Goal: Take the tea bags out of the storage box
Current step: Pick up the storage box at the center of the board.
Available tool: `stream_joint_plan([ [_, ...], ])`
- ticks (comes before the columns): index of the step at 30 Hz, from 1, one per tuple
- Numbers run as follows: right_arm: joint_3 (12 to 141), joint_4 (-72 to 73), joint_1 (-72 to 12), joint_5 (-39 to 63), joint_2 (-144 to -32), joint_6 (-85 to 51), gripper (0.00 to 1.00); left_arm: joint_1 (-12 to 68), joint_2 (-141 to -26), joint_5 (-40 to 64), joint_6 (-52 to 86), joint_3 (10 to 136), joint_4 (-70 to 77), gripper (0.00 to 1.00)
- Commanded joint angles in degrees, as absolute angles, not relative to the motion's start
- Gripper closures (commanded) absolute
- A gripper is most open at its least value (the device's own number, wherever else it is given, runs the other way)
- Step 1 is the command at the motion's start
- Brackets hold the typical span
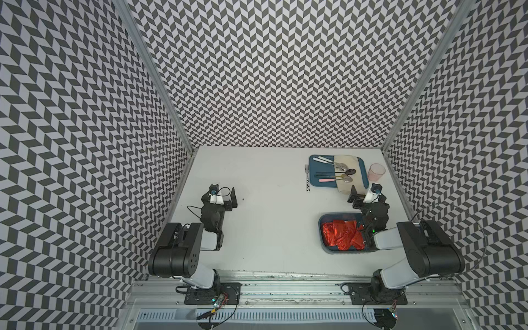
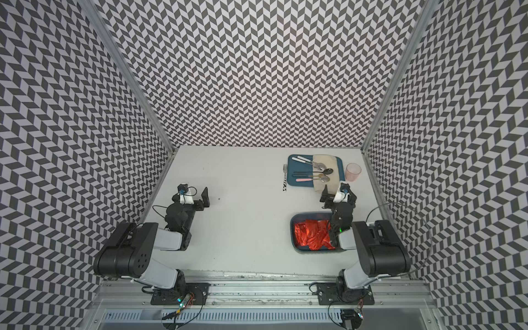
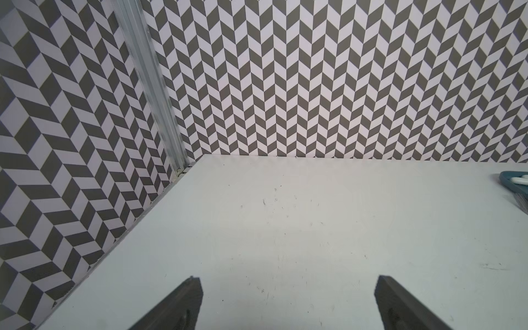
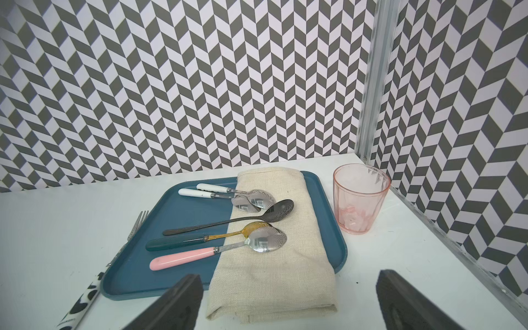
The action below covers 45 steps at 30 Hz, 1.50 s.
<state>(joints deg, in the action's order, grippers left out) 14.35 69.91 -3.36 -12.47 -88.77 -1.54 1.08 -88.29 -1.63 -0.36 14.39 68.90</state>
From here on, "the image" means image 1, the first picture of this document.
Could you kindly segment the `red tea bag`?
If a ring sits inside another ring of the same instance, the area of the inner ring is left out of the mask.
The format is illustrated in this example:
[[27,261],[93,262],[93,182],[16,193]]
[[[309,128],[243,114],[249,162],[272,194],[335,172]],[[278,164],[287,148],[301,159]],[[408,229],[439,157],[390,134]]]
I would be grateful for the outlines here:
[[363,226],[358,226],[355,220],[332,220],[322,224],[321,229],[323,242],[327,247],[336,248],[338,251],[365,249]]

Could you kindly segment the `teal storage box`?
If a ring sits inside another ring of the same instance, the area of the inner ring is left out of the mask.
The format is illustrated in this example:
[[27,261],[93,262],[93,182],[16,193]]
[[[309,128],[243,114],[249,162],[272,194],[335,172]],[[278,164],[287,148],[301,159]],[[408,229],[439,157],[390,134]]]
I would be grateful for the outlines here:
[[378,249],[361,213],[329,213],[318,220],[320,242],[329,254],[364,254]]

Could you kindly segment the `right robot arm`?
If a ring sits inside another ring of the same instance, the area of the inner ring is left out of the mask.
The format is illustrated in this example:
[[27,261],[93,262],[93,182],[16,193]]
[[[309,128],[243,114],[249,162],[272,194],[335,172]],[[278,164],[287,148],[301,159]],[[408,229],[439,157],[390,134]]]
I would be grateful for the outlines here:
[[357,228],[365,251],[402,248],[405,252],[401,261],[373,273],[368,288],[371,295],[398,295],[420,281],[465,270],[461,251],[436,221],[400,221],[387,228],[390,206],[381,185],[372,184],[365,193],[352,186],[347,201],[362,214]]

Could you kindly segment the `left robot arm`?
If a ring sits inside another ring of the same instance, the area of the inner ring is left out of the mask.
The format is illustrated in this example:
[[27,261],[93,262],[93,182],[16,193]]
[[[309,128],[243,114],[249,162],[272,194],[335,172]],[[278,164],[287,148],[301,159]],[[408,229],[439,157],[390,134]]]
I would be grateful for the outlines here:
[[221,282],[217,270],[200,263],[201,252],[217,252],[224,241],[224,218],[238,207],[235,188],[209,186],[202,195],[199,221],[192,224],[166,224],[148,262],[151,276],[180,279],[194,290],[219,294]]

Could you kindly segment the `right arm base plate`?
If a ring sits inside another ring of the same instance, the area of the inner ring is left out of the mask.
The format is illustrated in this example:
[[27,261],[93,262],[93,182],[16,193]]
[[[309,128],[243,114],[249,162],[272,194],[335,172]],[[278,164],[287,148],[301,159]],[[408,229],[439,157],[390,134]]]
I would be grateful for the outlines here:
[[405,289],[391,290],[383,285],[374,287],[369,283],[348,283],[346,286],[352,305],[360,306],[366,302],[374,305],[408,305]]

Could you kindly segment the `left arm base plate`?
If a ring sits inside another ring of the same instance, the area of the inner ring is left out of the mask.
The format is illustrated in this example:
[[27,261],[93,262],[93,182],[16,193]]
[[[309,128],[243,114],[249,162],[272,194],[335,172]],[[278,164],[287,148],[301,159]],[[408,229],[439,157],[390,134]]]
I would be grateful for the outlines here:
[[237,305],[240,300],[241,286],[241,283],[222,283],[218,289],[189,288],[185,294],[184,304],[209,306],[213,305],[221,294],[226,294],[226,305]]

